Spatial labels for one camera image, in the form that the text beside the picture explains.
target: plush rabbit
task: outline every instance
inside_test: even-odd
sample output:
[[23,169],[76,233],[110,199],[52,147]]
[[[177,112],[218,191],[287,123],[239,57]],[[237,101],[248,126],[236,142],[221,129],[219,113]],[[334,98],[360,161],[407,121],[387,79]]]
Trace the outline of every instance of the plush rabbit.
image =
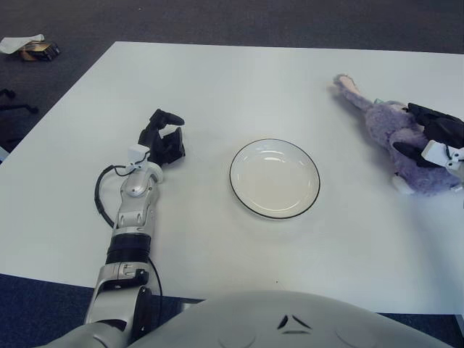
[[404,194],[434,195],[458,186],[460,180],[443,167],[419,167],[415,160],[399,152],[394,143],[423,149],[428,139],[406,105],[397,101],[367,100],[347,75],[334,78],[341,94],[364,113],[365,124],[372,139],[389,153],[396,173],[392,182]]

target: stuffed toy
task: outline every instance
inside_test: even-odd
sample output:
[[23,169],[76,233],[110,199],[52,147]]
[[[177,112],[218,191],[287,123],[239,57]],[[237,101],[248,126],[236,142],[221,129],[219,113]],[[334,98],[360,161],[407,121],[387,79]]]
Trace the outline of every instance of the stuffed toy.
[[333,81],[341,95],[364,113],[371,138],[389,152],[395,168],[392,182],[398,191],[431,196],[460,185],[458,177],[421,157],[429,138],[406,105],[398,101],[367,100],[347,75],[338,75]]

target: white table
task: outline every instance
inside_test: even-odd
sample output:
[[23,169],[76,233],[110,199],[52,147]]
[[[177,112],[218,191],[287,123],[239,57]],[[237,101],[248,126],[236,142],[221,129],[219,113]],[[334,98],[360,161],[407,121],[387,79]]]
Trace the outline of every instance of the white table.
[[[463,313],[464,195],[398,194],[388,155],[329,91],[338,73],[370,99],[464,115],[460,55],[115,43],[0,166],[0,272],[94,286],[111,234],[96,177],[126,162],[159,107],[186,120],[152,242],[166,295],[286,289],[376,312]],[[305,214],[266,220],[233,195],[230,162],[259,138],[315,161],[321,191]],[[119,185],[102,189],[113,216]]]

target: small box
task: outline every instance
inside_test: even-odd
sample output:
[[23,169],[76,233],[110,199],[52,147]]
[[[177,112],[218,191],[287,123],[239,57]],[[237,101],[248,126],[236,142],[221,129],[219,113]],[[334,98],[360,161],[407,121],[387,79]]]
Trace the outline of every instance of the small box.
[[60,50],[58,46],[52,41],[31,41],[19,49],[22,60],[36,61],[36,60],[53,60]]

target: gray carpet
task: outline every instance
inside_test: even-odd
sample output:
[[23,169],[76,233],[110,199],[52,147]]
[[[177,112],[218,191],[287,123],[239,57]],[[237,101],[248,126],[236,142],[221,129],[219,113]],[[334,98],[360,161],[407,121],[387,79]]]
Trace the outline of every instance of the gray carpet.
[[[8,149],[114,41],[464,52],[463,0],[16,0],[1,1],[0,14],[0,37],[43,33],[62,50],[53,62],[0,56],[0,89],[40,109],[0,114],[0,145]],[[0,316],[1,347],[57,338],[82,321],[91,294],[5,275],[0,292],[9,313]],[[178,309],[175,300],[169,306],[165,319]],[[390,316],[464,347],[452,316]]]

